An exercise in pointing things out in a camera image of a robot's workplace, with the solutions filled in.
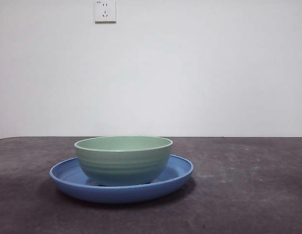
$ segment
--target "bowl rim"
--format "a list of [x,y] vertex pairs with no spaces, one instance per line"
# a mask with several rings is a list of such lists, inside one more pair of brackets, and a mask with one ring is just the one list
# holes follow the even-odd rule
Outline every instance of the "bowl rim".
[[[160,138],[160,139],[165,139],[169,141],[169,144],[166,144],[164,146],[159,146],[159,147],[152,147],[152,148],[144,148],[144,149],[132,149],[132,150],[100,150],[100,149],[90,149],[90,148],[85,148],[85,147],[81,147],[78,144],[80,142],[86,141],[86,140],[91,140],[91,139],[98,139],[98,138],[113,138],[113,137],[148,137],[148,138]],[[168,146],[171,146],[173,144],[173,141],[171,139],[167,139],[164,137],[160,137],[160,136],[100,136],[100,137],[92,137],[92,138],[87,138],[87,139],[83,139],[83,140],[79,140],[77,142],[74,143],[74,147],[80,150],[88,150],[88,151],[97,151],[97,152],[138,152],[138,151],[148,151],[148,150],[157,150],[157,149],[162,149],[162,148],[166,148]]]

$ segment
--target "white wall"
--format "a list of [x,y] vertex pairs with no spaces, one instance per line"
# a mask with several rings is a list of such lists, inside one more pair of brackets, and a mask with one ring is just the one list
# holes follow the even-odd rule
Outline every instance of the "white wall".
[[302,136],[302,0],[0,0],[0,138]]

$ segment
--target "dark tabletop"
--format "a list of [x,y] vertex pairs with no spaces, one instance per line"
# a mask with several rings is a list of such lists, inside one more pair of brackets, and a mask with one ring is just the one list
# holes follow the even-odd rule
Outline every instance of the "dark tabletop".
[[0,139],[0,234],[302,234],[302,138],[169,137],[192,178],[124,205],[71,198],[49,177],[83,138]]

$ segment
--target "ceramic bowl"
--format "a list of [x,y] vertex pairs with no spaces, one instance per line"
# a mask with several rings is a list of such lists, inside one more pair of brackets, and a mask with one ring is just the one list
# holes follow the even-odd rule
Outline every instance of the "ceramic bowl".
[[172,140],[154,136],[107,136],[74,144],[83,172],[103,186],[149,183],[165,169]]

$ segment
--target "wall socket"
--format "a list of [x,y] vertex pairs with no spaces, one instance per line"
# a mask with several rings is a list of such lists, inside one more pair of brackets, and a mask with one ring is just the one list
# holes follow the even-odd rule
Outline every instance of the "wall socket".
[[116,22],[116,0],[95,1],[95,22]]

